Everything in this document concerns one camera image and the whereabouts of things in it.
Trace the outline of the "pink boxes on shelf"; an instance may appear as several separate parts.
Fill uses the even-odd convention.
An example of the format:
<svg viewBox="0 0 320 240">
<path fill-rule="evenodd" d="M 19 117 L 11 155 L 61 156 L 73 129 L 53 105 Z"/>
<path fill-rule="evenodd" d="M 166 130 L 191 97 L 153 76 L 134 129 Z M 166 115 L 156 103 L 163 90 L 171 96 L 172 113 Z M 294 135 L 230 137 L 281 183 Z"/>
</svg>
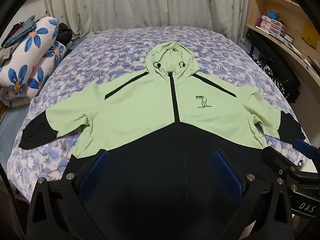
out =
<svg viewBox="0 0 320 240">
<path fill-rule="evenodd" d="M 287 28 L 282 23 L 265 15 L 257 19 L 255 27 L 266 33 L 274 33 L 281 37 L 287 34 Z"/>
</svg>

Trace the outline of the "black clothes behind quilts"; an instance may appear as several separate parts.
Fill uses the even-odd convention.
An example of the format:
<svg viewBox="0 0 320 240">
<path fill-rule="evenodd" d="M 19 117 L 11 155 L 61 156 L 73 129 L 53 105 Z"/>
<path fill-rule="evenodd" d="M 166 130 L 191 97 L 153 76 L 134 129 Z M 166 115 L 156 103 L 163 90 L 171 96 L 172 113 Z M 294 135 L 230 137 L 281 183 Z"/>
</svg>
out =
<svg viewBox="0 0 320 240">
<path fill-rule="evenodd" d="M 72 39 L 73 31 L 64 23 L 59 24 L 59 31 L 56 40 L 66 46 Z"/>
</svg>

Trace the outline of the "white floral curtain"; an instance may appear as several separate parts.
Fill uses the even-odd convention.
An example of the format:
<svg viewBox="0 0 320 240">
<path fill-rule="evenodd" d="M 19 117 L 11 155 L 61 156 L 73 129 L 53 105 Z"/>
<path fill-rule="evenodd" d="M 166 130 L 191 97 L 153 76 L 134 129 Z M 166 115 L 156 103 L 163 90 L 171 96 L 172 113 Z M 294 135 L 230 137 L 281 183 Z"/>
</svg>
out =
<svg viewBox="0 0 320 240">
<path fill-rule="evenodd" d="M 44 0 L 50 16 L 87 35 L 107 29 L 191 26 L 237 41 L 250 0 Z"/>
</svg>

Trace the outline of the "wooden bookshelf desk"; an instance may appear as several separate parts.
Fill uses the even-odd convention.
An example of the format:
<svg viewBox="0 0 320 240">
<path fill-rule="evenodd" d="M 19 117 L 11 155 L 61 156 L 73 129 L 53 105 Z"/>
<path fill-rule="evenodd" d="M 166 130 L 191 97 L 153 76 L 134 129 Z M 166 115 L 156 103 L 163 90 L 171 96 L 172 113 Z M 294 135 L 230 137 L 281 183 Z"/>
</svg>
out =
<svg viewBox="0 0 320 240">
<path fill-rule="evenodd" d="M 293 38 L 293 49 L 257 26 L 262 16 L 274 12 Z M 277 55 L 280 61 L 296 73 L 319 101 L 319 75 L 312 68 L 319 63 L 319 33 L 304 10 L 294 0 L 250 0 L 246 37 L 263 52 Z"/>
</svg>

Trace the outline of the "green and black hooded jacket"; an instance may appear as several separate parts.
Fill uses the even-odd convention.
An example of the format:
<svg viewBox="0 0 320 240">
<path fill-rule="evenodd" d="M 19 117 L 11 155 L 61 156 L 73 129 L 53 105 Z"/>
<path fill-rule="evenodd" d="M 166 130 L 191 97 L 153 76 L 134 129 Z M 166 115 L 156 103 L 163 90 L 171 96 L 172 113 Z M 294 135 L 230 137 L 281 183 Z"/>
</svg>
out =
<svg viewBox="0 0 320 240">
<path fill-rule="evenodd" d="M 32 220 L 52 215 L 89 239 L 216 239 L 239 203 L 231 201 L 212 162 L 215 150 L 246 174 L 275 180 L 263 163 L 266 136 L 304 140 L 299 122 L 265 101 L 257 88 L 235 86 L 200 71 L 177 42 L 155 46 L 142 70 L 87 85 L 31 120 L 19 147 L 31 150 L 81 133 L 65 174 L 35 187 Z M 94 193 L 80 200 L 80 183 L 100 151 L 110 164 Z"/>
</svg>

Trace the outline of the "purple cat print blanket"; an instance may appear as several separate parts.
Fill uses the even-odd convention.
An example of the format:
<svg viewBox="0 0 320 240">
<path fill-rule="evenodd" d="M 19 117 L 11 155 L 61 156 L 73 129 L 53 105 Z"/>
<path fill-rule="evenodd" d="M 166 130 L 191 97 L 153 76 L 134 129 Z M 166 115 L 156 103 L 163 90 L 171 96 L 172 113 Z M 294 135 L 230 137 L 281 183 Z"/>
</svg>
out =
<svg viewBox="0 0 320 240">
<path fill-rule="evenodd" d="M 27 106 L 28 113 L 18 129 L 24 129 L 46 108 L 82 90 L 90 82 L 105 83 L 141 70 L 148 52 L 155 45 L 168 41 L 177 41 L 189 48 L 203 73 L 216 75 L 237 86 L 255 86 L 266 101 L 292 113 L 273 81 L 243 49 L 220 33 L 195 27 L 112 29 L 84 39 L 62 60 L 39 96 Z M 21 132 L 16 134 L 7 162 L 7 176 L 20 194 L 30 200 L 38 178 L 61 178 L 77 134 L 29 151 L 18 147 L 21 135 Z"/>
</svg>

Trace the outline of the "folded beige blanket stack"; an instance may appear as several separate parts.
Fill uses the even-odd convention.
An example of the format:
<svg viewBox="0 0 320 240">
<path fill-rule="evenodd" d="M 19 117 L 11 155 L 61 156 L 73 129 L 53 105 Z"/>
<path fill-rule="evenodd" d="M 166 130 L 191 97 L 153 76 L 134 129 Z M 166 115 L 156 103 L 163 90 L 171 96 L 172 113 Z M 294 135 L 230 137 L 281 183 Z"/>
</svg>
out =
<svg viewBox="0 0 320 240">
<path fill-rule="evenodd" d="M 31 101 L 29 97 L 13 96 L 9 95 L 9 88 L 1 87 L 1 102 L 10 108 L 21 107 L 28 105 Z"/>
</svg>

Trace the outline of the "grey blue bed sheet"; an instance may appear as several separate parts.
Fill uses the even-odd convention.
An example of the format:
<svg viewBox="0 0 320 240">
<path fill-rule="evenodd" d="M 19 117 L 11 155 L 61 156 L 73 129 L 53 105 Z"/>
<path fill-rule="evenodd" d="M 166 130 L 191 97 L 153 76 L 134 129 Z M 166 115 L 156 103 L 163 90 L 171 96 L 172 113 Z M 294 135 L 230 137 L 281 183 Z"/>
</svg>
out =
<svg viewBox="0 0 320 240">
<path fill-rule="evenodd" d="M 11 155 L 14 141 L 25 117 L 29 111 L 29 105 L 17 108 L 9 108 L 1 119 L 0 126 L 0 158 L 4 171 L 7 170 L 7 162 Z"/>
</svg>

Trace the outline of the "lower blue flower rolled quilt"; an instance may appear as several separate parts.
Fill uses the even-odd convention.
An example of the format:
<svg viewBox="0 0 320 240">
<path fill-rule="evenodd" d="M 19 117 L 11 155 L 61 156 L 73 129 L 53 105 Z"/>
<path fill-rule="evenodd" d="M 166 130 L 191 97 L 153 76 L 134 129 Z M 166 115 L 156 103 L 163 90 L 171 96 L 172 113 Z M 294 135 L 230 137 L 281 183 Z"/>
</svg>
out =
<svg viewBox="0 0 320 240">
<path fill-rule="evenodd" d="M 26 97 L 32 99 L 39 95 L 44 84 L 62 61 L 66 51 L 66 47 L 58 41 L 55 41 L 46 51 L 39 63 L 34 67 L 27 81 Z"/>
</svg>

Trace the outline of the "pile of dark clothes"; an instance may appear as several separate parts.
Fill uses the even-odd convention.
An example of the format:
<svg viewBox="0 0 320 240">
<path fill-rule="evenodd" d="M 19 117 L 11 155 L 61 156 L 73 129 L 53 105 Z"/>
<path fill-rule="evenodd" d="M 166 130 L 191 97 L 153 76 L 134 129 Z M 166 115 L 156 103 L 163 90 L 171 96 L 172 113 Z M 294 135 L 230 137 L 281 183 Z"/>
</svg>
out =
<svg viewBox="0 0 320 240">
<path fill-rule="evenodd" d="M 30 16 L 24 22 L 15 24 L 1 44 L 1 66 L 10 60 L 22 40 L 36 27 L 35 15 Z"/>
</svg>

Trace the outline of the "upper blue flower rolled quilt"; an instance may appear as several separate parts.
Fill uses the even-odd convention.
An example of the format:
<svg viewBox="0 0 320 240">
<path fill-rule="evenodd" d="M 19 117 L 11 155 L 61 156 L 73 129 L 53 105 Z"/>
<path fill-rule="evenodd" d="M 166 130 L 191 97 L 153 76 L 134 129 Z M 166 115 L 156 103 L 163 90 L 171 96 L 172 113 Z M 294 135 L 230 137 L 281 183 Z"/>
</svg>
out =
<svg viewBox="0 0 320 240">
<path fill-rule="evenodd" d="M 58 31 L 57 19 L 50 16 L 40 19 L 1 67 L 1 86 L 15 95 L 22 94 L 33 67 L 53 45 Z"/>
</svg>

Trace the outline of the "blue flower rolled quilt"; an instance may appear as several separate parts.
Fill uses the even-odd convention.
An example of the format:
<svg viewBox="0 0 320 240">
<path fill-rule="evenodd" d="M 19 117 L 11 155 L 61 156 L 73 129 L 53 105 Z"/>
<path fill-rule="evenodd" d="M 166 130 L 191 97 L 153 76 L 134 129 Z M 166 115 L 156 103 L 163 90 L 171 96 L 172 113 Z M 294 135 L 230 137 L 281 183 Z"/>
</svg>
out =
<svg viewBox="0 0 320 240">
<path fill-rule="evenodd" d="M 40 19 L 1 67 L 1 86 L 15 95 L 22 94 L 33 67 L 53 45 L 58 31 L 57 19 L 50 16 Z"/>
<path fill-rule="evenodd" d="M 58 41 L 55 41 L 46 51 L 39 63 L 34 67 L 27 81 L 26 97 L 32 99 L 39 95 L 44 84 L 62 61 L 66 51 L 66 47 Z"/>
</svg>

